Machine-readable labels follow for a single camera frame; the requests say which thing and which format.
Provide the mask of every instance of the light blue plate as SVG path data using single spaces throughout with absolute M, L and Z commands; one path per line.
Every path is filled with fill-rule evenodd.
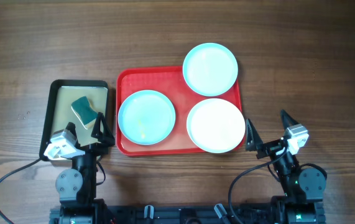
M 128 140 L 151 145 L 164 140 L 175 125 L 176 112 L 172 102 L 154 90 L 133 93 L 122 103 L 118 124 Z
M 205 43 L 194 47 L 184 59 L 187 85 L 203 96 L 218 96 L 229 90 L 238 76 L 238 64 L 226 47 Z

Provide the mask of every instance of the green sponge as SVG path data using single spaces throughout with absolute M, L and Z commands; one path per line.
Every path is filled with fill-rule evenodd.
M 71 104 L 71 108 L 86 129 L 92 127 L 95 124 L 97 112 L 93 110 L 93 107 L 87 97 L 83 96 L 75 100 Z

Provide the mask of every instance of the black cable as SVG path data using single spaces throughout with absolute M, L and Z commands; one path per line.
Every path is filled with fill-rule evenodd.
M 270 174 L 272 175 L 272 177 L 279 183 L 279 178 L 274 174 L 274 172 L 272 172 L 271 168 L 270 168 L 270 165 L 267 165 L 267 168 L 269 169 L 270 171 Z
M 8 173 L 8 174 L 4 175 L 2 178 L 0 178 L 0 183 L 1 183 L 2 181 L 4 181 L 4 179 L 8 178 L 9 176 L 15 174 L 16 172 L 19 172 L 19 171 L 21 171 L 21 170 L 23 170 L 23 169 L 25 169 L 25 168 L 28 168 L 28 167 L 30 167 L 30 166 L 36 164 L 37 162 L 39 162 L 39 161 L 41 161 L 41 160 L 42 160 L 42 159 L 39 158 L 39 159 L 35 160 L 34 162 L 31 162 L 31 163 L 28 164 L 28 165 L 25 165 L 25 166 L 23 166 L 23 167 L 20 167 L 20 168 L 14 170 L 14 171 L 11 171 L 10 173 Z M 10 224 L 13 224 L 13 222 L 12 222 L 10 219 L 8 219 L 8 218 L 3 214 L 3 212 L 2 212 L 1 210 L 0 210 L 0 216 L 1 216 L 6 222 L 8 222 L 8 223 L 10 223 Z
M 234 215 L 234 218 L 237 220 L 237 222 L 239 224 L 244 224 L 240 219 L 239 217 L 237 216 L 237 214 L 235 213 L 234 209 L 233 209 L 233 202 L 231 201 L 231 193 L 233 192 L 233 187 L 234 187 L 234 184 L 244 175 L 254 171 L 254 170 L 257 170 L 257 169 L 260 169 L 262 167 L 265 167 L 265 166 L 269 166 L 275 162 L 277 162 L 278 160 L 280 160 L 284 155 L 286 155 L 286 153 L 288 152 L 288 149 L 287 147 L 285 147 L 284 149 L 284 152 L 282 153 L 282 155 L 276 159 L 274 159 L 273 161 L 270 161 L 270 162 L 266 162 L 266 163 L 263 163 L 261 165 L 258 165 L 258 166 L 255 166 L 255 167 L 252 167 L 248 170 L 245 170 L 244 172 L 242 172 L 241 174 L 239 174 L 237 177 L 235 177 L 235 179 L 233 180 L 233 182 L 231 183 L 231 185 L 229 186 L 229 189 L 228 189 L 228 206 L 230 207 L 230 210 L 231 210 L 231 213 Z
M 303 165 L 300 165 L 298 168 L 302 168 L 303 166 L 309 166 L 309 167 L 312 167 L 312 168 L 316 168 L 318 171 L 320 171 L 324 177 L 325 177 L 325 180 L 326 178 L 328 177 L 328 174 L 326 173 L 326 171 L 324 169 L 322 169 L 322 167 L 318 166 L 318 165 L 315 165 L 315 164 L 311 164 L 311 163 L 308 163 L 308 164 L 303 164 Z
M 103 166 L 100 164 L 100 162 L 97 161 L 96 163 L 97 163 L 97 166 L 101 169 L 101 171 L 103 171 L 103 174 L 104 174 L 104 180 L 102 182 L 96 183 L 96 186 L 98 186 L 98 185 L 103 184 L 105 181 L 105 171 L 103 169 Z

